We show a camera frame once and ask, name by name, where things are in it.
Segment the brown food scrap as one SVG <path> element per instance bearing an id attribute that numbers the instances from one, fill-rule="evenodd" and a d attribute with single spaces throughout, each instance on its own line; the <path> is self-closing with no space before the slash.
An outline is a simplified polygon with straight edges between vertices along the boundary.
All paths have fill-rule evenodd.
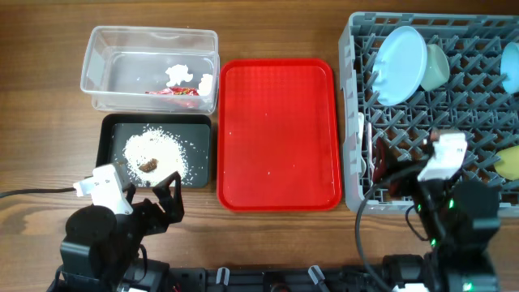
<path id="1" fill-rule="evenodd" d="M 151 160 L 140 165 L 139 170 L 144 173 L 150 173 L 157 168 L 157 165 L 158 165 L 158 160 L 156 158 L 152 158 Z"/>

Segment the white rice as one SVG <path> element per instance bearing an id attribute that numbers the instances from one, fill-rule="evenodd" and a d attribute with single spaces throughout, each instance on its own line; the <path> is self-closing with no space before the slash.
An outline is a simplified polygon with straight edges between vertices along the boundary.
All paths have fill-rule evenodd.
<path id="1" fill-rule="evenodd" d="M 161 127 L 148 127 L 142 134 L 132 135 L 126 141 L 122 156 L 130 178 L 138 187 L 154 187 L 174 172 L 179 172 L 181 178 L 191 172 L 186 147 Z M 152 158 L 158 160 L 157 168 L 150 173 L 140 171 L 139 166 Z"/>

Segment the white plastic fork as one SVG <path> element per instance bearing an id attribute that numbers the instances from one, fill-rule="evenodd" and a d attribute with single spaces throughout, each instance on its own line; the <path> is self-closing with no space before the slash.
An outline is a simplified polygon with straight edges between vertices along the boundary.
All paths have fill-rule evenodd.
<path id="1" fill-rule="evenodd" d="M 373 140 L 372 140 L 372 125 L 370 122 L 367 123 L 367 165 L 369 173 L 372 176 L 375 169 L 373 163 Z"/>

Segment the white plastic spoon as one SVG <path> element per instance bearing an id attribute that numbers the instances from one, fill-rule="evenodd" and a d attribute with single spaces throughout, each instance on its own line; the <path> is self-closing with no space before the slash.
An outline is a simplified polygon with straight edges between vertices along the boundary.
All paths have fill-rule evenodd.
<path id="1" fill-rule="evenodd" d="M 364 133 L 364 125 L 365 125 L 365 117 L 362 112 L 358 113 L 358 134 L 357 134 L 357 145 L 358 149 L 362 150 L 362 141 L 363 141 L 363 133 Z M 360 157 L 360 171 L 358 173 L 359 177 L 361 178 L 367 169 L 367 163 L 365 160 Z"/>

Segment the red snack wrapper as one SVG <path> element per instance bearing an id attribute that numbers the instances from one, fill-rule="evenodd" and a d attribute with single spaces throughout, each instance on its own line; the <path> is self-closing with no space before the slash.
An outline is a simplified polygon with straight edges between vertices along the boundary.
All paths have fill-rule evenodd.
<path id="1" fill-rule="evenodd" d="M 147 91 L 146 94 L 152 95 L 170 95 L 170 96 L 198 96 L 198 90 L 196 88 L 180 88 L 180 87 L 168 87 L 159 91 Z"/>

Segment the white tissue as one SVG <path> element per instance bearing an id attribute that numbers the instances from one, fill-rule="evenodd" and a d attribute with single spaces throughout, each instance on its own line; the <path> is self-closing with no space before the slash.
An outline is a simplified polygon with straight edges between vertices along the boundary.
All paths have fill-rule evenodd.
<path id="1" fill-rule="evenodd" d="M 200 96 L 208 96 L 212 91 L 213 76 L 210 74 L 203 74 L 198 85 L 198 94 Z"/>

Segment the yellow cup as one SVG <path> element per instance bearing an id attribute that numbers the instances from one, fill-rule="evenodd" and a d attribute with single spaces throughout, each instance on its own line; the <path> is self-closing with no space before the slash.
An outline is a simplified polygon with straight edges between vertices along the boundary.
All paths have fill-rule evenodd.
<path id="1" fill-rule="evenodd" d="M 519 146 L 513 146 L 498 151 L 496 156 L 499 160 L 494 164 L 495 171 L 507 180 L 518 180 L 519 178 Z"/>

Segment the light blue plate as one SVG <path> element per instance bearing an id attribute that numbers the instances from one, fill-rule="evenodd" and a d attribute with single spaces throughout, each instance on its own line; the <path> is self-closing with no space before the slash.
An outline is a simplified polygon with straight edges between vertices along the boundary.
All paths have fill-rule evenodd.
<path id="1" fill-rule="evenodd" d="M 422 35 L 410 26 L 391 32 L 380 46 L 372 72 L 372 90 L 381 105 L 406 101 L 418 89 L 427 65 L 427 46 Z"/>

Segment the green bowl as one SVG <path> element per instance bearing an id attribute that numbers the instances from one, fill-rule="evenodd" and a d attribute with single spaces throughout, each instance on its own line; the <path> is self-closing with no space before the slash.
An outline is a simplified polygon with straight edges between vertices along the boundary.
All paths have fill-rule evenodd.
<path id="1" fill-rule="evenodd" d="M 444 51 L 436 44 L 427 45 L 427 67 L 420 86 L 430 92 L 448 82 L 450 67 Z"/>

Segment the white tissue ball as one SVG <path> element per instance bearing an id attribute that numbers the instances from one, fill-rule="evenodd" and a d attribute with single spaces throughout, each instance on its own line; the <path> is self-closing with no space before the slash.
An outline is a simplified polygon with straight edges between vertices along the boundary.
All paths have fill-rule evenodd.
<path id="1" fill-rule="evenodd" d="M 166 83 L 167 87 L 174 87 L 182 82 L 191 82 L 194 76 L 189 72 L 187 65 L 180 64 L 168 67 L 165 73 L 169 76 L 169 81 Z"/>

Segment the light blue bowl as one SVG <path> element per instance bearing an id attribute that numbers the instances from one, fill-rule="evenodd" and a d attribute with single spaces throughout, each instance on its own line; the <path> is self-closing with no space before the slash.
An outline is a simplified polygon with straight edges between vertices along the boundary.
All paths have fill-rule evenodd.
<path id="1" fill-rule="evenodd" d="M 518 93 L 518 70 L 519 70 L 519 49 L 518 43 L 508 43 L 502 53 L 500 63 L 500 75 L 504 78 L 502 86 L 509 94 Z"/>

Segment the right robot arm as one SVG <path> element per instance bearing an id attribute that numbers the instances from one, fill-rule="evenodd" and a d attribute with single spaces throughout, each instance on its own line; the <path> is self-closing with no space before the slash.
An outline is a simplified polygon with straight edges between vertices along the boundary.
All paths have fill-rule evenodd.
<path id="1" fill-rule="evenodd" d="M 409 196 L 422 222 L 421 240 L 431 252 L 387 255 L 382 278 L 392 287 L 421 284 L 428 291 L 497 291 L 499 280 L 487 246 L 500 228 L 499 192 L 477 180 L 461 179 L 468 143 L 461 132 L 435 134 L 427 158 L 399 161 L 377 140 L 373 181 L 391 197 Z"/>

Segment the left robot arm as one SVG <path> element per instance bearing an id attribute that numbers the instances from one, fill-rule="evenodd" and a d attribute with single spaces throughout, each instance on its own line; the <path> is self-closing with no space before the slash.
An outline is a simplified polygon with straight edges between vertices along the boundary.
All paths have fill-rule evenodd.
<path id="1" fill-rule="evenodd" d="M 178 291 L 169 265 L 150 260 L 141 243 L 184 216 L 181 176 L 174 172 L 153 189 L 159 199 L 133 204 L 129 215 L 89 205 L 66 222 L 62 265 L 49 291 Z"/>

